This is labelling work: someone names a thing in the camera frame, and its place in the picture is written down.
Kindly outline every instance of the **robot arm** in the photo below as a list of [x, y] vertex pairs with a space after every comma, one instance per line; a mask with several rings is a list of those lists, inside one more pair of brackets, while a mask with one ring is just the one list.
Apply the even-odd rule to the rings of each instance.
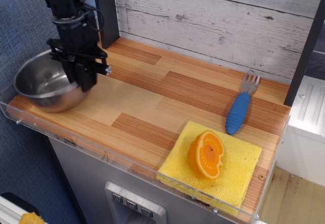
[[86, 0], [45, 0], [51, 8], [59, 39], [48, 39], [52, 59], [61, 61], [70, 82], [77, 82], [83, 92], [97, 83], [97, 73], [108, 76], [107, 54], [97, 46], [98, 29], [94, 10]]

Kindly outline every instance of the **microfiber towel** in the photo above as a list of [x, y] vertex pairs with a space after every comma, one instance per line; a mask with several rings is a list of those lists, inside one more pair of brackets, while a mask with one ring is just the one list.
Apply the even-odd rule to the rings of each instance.
[[[221, 158], [223, 166], [220, 168], [219, 177], [215, 180], [198, 178], [189, 167], [187, 158], [190, 144], [206, 130], [213, 131], [221, 139], [224, 147], [224, 156]], [[189, 121], [158, 170], [162, 175], [157, 174], [157, 179], [191, 197], [195, 196], [203, 203], [237, 215], [238, 211], [207, 195], [240, 208], [261, 152], [262, 149], [254, 144]]]

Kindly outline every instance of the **fork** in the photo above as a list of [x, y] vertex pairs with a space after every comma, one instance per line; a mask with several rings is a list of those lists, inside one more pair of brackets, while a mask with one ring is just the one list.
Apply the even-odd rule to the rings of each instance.
[[250, 95], [256, 91], [259, 84], [259, 79], [259, 76], [249, 73], [245, 74], [243, 82], [240, 86], [242, 92], [237, 96], [235, 102], [233, 103], [225, 122], [227, 134], [233, 135], [242, 126], [250, 102]]

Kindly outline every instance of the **black cable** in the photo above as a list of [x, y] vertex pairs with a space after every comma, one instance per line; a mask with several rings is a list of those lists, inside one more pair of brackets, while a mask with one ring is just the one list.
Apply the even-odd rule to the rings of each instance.
[[91, 25], [89, 25], [89, 27], [90, 27], [92, 30], [96, 31], [96, 32], [101, 32], [101, 31], [104, 29], [104, 24], [105, 24], [105, 19], [104, 19], [104, 15], [103, 15], [103, 13], [102, 13], [99, 9], [97, 9], [97, 8], [95, 8], [95, 7], [93, 7], [93, 6], [89, 5], [89, 4], [87, 4], [87, 3], [84, 3], [84, 7], [85, 7], [85, 8], [88, 8], [88, 9], [90, 9], [90, 10], [93, 10], [93, 11], [97, 11], [97, 13], [100, 14], [100, 17], [101, 17], [101, 20], [102, 20], [102, 27], [99, 27], [100, 29], [96, 29], [96, 28], [92, 27]]

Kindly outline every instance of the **button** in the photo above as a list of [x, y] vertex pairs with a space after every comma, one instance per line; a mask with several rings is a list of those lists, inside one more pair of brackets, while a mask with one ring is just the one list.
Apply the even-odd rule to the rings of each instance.
[[145, 216], [148, 216], [148, 217], [152, 218], [152, 211], [147, 210], [147, 209], [141, 207], [141, 212], [142, 212], [142, 214], [144, 214]]
[[115, 193], [112, 193], [113, 199], [118, 203], [123, 203], [123, 198]]
[[128, 208], [131, 208], [133, 210], [138, 210], [137, 204], [131, 202], [130, 200], [126, 200], [126, 204], [127, 204]]

